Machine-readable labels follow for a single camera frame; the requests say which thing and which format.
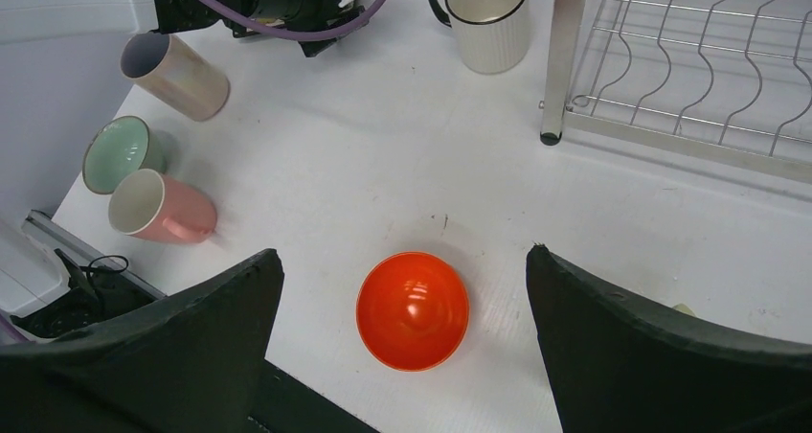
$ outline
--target wire rack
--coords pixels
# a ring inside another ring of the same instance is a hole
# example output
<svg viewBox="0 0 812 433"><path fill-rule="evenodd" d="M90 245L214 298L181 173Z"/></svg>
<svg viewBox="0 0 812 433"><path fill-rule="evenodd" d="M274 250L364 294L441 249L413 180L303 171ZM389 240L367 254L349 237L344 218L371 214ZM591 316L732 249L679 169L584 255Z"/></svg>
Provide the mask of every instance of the wire rack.
<svg viewBox="0 0 812 433"><path fill-rule="evenodd" d="M812 0L600 0L571 112L812 163Z"/></svg>

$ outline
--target mint green bowl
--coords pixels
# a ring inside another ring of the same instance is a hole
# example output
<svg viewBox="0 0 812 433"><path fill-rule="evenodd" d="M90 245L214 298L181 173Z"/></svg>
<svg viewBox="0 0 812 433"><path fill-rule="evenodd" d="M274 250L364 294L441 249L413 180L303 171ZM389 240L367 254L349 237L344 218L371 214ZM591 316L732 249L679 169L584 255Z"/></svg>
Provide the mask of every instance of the mint green bowl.
<svg viewBox="0 0 812 433"><path fill-rule="evenodd" d="M120 117L102 128L84 152L81 178L90 192L107 195L142 168L167 170L161 145L143 120Z"/></svg>

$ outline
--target mug handle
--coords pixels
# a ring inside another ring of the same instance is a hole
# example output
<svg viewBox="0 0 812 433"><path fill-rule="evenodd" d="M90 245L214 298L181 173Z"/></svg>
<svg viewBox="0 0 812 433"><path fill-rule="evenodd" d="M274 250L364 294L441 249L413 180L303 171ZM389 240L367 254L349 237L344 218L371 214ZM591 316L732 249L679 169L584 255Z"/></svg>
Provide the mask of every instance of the mug handle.
<svg viewBox="0 0 812 433"><path fill-rule="evenodd" d="M431 6L437 20L450 28L451 19L448 17L448 13L440 6L440 0L429 0L429 6Z"/></svg>
<svg viewBox="0 0 812 433"><path fill-rule="evenodd" d="M173 235L188 242L200 241L201 237L205 237L212 232L211 230L192 229L171 217L164 219L163 225L164 228L169 230Z"/></svg>

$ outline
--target metal dish rack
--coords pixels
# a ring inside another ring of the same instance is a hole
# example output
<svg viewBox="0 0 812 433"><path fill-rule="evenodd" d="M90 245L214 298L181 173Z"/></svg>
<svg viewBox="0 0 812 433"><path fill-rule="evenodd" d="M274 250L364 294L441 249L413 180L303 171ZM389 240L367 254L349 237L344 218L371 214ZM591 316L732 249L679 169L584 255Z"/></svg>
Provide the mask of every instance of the metal dish rack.
<svg viewBox="0 0 812 433"><path fill-rule="evenodd" d="M812 183L812 0L555 0L562 129Z"/></svg>

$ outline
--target pink mug handle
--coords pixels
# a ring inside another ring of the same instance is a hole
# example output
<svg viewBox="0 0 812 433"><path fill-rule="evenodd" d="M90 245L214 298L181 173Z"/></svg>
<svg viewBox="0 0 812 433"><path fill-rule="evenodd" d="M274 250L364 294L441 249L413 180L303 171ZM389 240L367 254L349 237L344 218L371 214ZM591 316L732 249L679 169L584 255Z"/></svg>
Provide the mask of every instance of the pink mug handle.
<svg viewBox="0 0 812 433"><path fill-rule="evenodd" d="M200 229L192 229L187 227L186 225L181 224L177 220L167 217L164 219L164 227L169 230L173 235L182 239L183 241L188 242L198 242L202 237L206 237L212 231L211 230L200 230Z"/></svg>

